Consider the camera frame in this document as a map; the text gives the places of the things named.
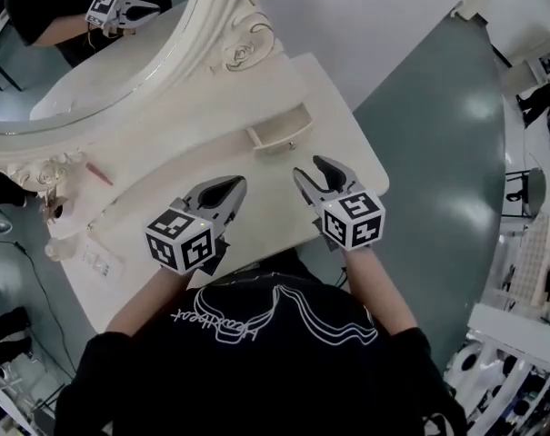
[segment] black cable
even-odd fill
[[[58,367],[62,370],[62,372],[68,376],[71,380],[73,379],[73,377],[71,376],[71,374],[65,369],[65,367],[63,367],[63,365],[60,364],[60,362],[55,359],[55,357],[53,357],[53,355],[46,349],[46,347],[44,345],[42,345],[42,343],[38,340],[38,337],[35,335],[35,332],[34,330],[32,329],[32,327],[30,327],[30,333],[32,333],[32,337],[35,338],[36,342],[38,342],[38,345],[40,346],[40,348],[42,349],[42,351],[48,355],[48,358]]]
[[[341,289],[346,281],[347,281],[347,270],[345,267],[342,267],[341,274],[339,275],[339,278],[335,282],[335,287],[338,287],[339,289]]]
[[[46,399],[44,399],[43,401],[40,401],[40,403],[36,404],[31,410],[30,410],[30,413],[32,413],[33,411],[39,411],[40,409],[43,409],[44,407],[48,407],[50,408],[50,405],[51,405],[51,400],[53,398],[58,399],[58,393],[65,387],[64,384],[61,384],[60,386],[58,386],[58,388],[56,388],[56,391],[54,391],[52,394],[50,394]]]
[[[337,288],[341,289],[342,287],[344,287],[344,284],[345,284],[346,282],[347,282],[347,275],[345,275],[344,280],[341,281],[341,284],[339,284],[339,285],[337,286]]]
[[[337,278],[337,281],[334,282],[334,286],[337,286],[337,284],[341,281],[341,278],[344,277],[344,269],[341,269],[341,274],[339,275],[339,278]]]
[[[35,262],[34,260],[32,260],[32,258],[30,257],[30,255],[28,255],[28,253],[26,252],[26,249],[20,245],[20,243],[16,242],[16,243],[13,243],[11,241],[0,241],[0,243],[9,243],[11,245],[13,245],[16,249],[18,249],[19,252],[21,252],[27,259],[28,261],[30,262],[30,264],[32,265],[32,270],[35,274],[35,278],[36,278],[36,281],[38,282],[38,285],[40,286],[40,289],[42,290],[43,294],[45,295],[45,298],[46,298],[46,304],[48,305],[48,310],[50,311],[50,313],[53,315],[53,318],[55,319],[55,322],[56,322],[56,325],[58,326],[58,329],[60,330],[60,334],[61,334],[61,341],[63,343],[63,349],[65,350],[65,354],[66,354],[66,358],[68,359],[68,361],[70,362],[71,364],[71,367],[73,368],[73,371],[76,373],[76,368],[75,366],[73,365],[73,360],[71,359],[71,355],[70,353],[68,352],[68,348],[66,347],[66,341],[65,341],[65,331],[63,330],[63,326],[60,324],[60,321],[58,321],[58,319],[56,318],[56,314],[55,314],[55,311],[53,310],[53,307],[50,303],[50,300],[48,298],[48,293],[46,292],[46,289],[45,287],[43,286],[42,282],[40,281],[40,277],[38,276],[38,273],[36,272],[36,265],[35,265]],[[38,339],[36,338],[34,332],[32,332],[32,335],[35,337],[36,341],[38,342]],[[42,347],[42,349],[46,352],[46,348],[40,343],[38,342],[38,344],[40,345],[40,347]],[[56,363],[58,365],[58,367],[63,371],[65,372],[65,369],[63,368],[62,365],[60,365],[60,363],[58,363],[54,357],[52,357],[52,355],[48,354],[48,356],[51,358],[51,360]],[[72,376],[68,373],[68,372],[65,372],[66,375],[71,378],[71,380],[73,379]]]

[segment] fiducial marker cube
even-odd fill
[[[92,25],[103,27],[115,18],[118,0],[93,0],[89,11],[86,12],[85,20]]]
[[[179,274],[192,272],[216,253],[212,222],[171,207],[145,227],[145,238],[154,260]]]
[[[370,190],[321,202],[323,232],[347,251],[379,241],[385,208]]]

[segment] person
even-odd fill
[[[525,122],[525,129],[527,129],[547,108],[549,108],[550,113],[550,83],[535,90],[525,100],[518,95],[517,103],[523,113],[523,121]]]
[[[144,0],[159,5],[162,12],[172,0]],[[71,66],[104,49],[115,41],[96,26],[88,24],[85,14],[93,0],[5,0],[15,30],[27,45],[56,45]]]
[[[351,294],[295,252],[201,289],[160,269],[86,345],[55,436],[228,428],[466,434],[414,315],[369,248],[343,252]]]
[[[30,326],[30,320],[24,307],[18,307],[0,317],[0,341],[10,334],[24,331]],[[19,341],[0,342],[0,365],[11,362],[23,353],[29,355],[32,351],[32,339],[26,337]]]
[[[4,173],[0,173],[0,204],[10,203],[16,207],[26,207],[28,198],[36,196],[37,193],[26,191]]]

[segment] mirror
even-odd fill
[[[66,119],[55,116],[102,110],[131,92],[127,84],[163,49],[188,0],[115,1],[105,29],[89,26],[87,11],[106,4],[0,0],[0,134],[62,127]]]

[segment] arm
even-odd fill
[[[395,368],[399,370],[398,386],[415,402],[425,433],[435,434],[434,427],[443,423],[439,417],[444,417],[446,426],[452,429],[445,434],[466,435],[465,412],[446,388],[430,358],[428,340],[382,264],[369,248],[344,256],[352,294],[392,335],[390,344]]]
[[[107,332],[86,345],[75,378],[66,386],[56,405],[55,435],[93,436],[112,420],[115,406],[123,399],[131,338],[177,294],[191,276],[180,276],[162,268],[113,318]]]
[[[417,327],[414,315],[371,249],[344,252],[351,293],[391,335]]]
[[[56,18],[36,39],[34,45],[53,46],[93,29],[96,29],[96,26],[88,24],[85,15],[63,16]]]
[[[133,336],[177,294],[185,291],[191,279],[191,274],[181,276],[166,268],[160,269],[141,291],[113,317],[106,330]]]

